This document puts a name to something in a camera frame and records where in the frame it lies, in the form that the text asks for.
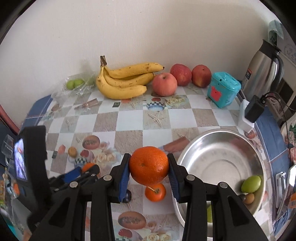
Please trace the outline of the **small green fruit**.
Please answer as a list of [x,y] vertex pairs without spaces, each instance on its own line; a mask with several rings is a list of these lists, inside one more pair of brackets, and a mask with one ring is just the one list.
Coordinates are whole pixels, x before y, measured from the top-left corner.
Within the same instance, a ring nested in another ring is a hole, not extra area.
[[207,222],[208,223],[212,223],[213,222],[213,218],[212,218],[212,206],[209,205],[207,207]]

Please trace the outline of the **small brown longan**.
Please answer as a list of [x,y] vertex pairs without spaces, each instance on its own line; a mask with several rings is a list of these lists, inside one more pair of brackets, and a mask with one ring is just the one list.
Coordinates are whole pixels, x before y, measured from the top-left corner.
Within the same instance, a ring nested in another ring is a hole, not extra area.
[[75,147],[71,146],[68,149],[68,155],[75,159],[77,157],[77,149]]
[[253,193],[248,193],[247,195],[245,195],[245,197],[243,198],[243,202],[246,205],[250,205],[254,202],[255,199],[255,195]]

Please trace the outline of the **large green fruit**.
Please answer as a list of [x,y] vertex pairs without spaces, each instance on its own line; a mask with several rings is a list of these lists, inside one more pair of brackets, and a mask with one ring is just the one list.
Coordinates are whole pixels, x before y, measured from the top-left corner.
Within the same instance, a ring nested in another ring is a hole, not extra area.
[[241,192],[254,193],[261,186],[261,178],[257,175],[250,176],[241,185]]

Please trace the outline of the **dark plum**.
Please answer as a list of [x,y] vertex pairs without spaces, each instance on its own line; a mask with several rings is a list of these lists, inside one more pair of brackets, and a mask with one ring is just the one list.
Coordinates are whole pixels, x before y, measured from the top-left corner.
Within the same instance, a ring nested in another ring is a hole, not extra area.
[[246,195],[245,194],[239,194],[238,196],[241,199],[241,201],[243,201],[243,202],[245,201],[245,199],[246,199]]
[[123,198],[122,202],[123,203],[129,203],[132,199],[132,193],[130,190],[126,190],[126,194],[125,194],[125,197]]

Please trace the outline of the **orange tangerine with stem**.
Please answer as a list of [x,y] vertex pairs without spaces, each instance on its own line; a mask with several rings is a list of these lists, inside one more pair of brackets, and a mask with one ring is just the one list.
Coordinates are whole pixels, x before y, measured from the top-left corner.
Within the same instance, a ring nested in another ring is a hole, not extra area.
[[162,183],[147,186],[145,188],[145,197],[151,202],[162,201],[166,196],[166,188]]

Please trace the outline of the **orange tangerine front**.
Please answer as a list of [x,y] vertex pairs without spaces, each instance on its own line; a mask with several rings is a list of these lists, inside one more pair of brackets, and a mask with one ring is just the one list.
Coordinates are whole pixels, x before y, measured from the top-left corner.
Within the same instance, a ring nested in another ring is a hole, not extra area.
[[164,151],[152,146],[141,147],[131,155],[129,171],[137,183],[154,185],[168,175],[169,161]]

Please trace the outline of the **dark plum front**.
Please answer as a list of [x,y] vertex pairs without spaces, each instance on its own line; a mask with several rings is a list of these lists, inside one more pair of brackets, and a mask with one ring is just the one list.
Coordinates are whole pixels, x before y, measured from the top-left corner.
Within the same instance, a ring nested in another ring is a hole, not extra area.
[[241,199],[241,201],[243,201],[243,202],[245,201],[245,199],[246,199],[246,195],[245,194],[239,194],[238,196]]

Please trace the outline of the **clear bag of green fruits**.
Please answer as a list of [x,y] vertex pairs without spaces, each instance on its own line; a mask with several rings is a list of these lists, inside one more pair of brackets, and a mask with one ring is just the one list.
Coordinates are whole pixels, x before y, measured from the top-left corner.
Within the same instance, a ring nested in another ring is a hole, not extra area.
[[87,94],[92,92],[95,84],[96,73],[87,71],[71,75],[61,81],[51,94],[52,99],[62,101],[69,97]]

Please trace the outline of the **glass mug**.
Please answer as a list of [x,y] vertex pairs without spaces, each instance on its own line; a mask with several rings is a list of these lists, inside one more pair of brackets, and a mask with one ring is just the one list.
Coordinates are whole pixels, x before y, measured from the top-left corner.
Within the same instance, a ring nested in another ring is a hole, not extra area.
[[4,155],[5,163],[9,168],[14,167],[14,139],[10,135],[6,135],[1,147]]

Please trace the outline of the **smartphone on stand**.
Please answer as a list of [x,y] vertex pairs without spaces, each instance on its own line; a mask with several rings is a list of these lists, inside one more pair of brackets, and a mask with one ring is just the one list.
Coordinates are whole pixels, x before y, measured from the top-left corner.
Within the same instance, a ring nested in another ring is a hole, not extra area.
[[279,172],[275,176],[276,183],[276,221],[278,221],[288,209],[290,196],[294,193],[295,165],[287,172]]

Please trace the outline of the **black charger on white base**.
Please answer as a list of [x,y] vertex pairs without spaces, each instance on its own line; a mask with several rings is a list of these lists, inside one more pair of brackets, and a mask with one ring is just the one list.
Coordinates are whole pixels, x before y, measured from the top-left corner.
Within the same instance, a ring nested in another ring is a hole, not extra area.
[[254,124],[264,111],[266,96],[254,95],[251,101],[243,99],[240,104],[238,127],[246,133],[254,129]]

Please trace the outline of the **white plastic shelf rack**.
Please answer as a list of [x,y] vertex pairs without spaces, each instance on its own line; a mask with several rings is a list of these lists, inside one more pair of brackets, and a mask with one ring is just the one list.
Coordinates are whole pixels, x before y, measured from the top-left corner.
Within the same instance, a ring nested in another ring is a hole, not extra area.
[[277,20],[269,23],[268,41],[280,48],[280,57],[284,63],[284,75],[276,90],[280,95],[280,103],[274,99],[268,100],[269,110],[281,126],[284,117],[289,119],[295,113],[295,43]]

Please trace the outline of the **teal plastic box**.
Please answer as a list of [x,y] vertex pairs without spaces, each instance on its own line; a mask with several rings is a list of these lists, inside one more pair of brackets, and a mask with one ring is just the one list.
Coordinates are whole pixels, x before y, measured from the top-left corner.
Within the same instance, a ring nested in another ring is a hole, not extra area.
[[241,83],[227,72],[212,74],[207,96],[219,107],[224,108],[233,102],[241,89]]

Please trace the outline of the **red apple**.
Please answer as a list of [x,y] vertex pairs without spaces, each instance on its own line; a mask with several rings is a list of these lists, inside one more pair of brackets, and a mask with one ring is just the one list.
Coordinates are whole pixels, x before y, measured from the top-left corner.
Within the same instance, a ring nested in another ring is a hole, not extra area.
[[192,80],[192,72],[183,64],[174,64],[170,73],[176,78],[178,86],[187,86]]
[[192,83],[197,87],[205,88],[211,82],[212,73],[205,65],[197,65],[192,69]]

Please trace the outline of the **steel thermos jug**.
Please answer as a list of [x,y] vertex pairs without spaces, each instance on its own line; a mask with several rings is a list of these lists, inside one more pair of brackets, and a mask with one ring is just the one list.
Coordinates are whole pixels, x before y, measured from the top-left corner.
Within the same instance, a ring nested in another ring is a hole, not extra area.
[[275,92],[284,74],[284,63],[280,49],[264,40],[249,63],[242,80],[245,99],[261,97],[269,91]]

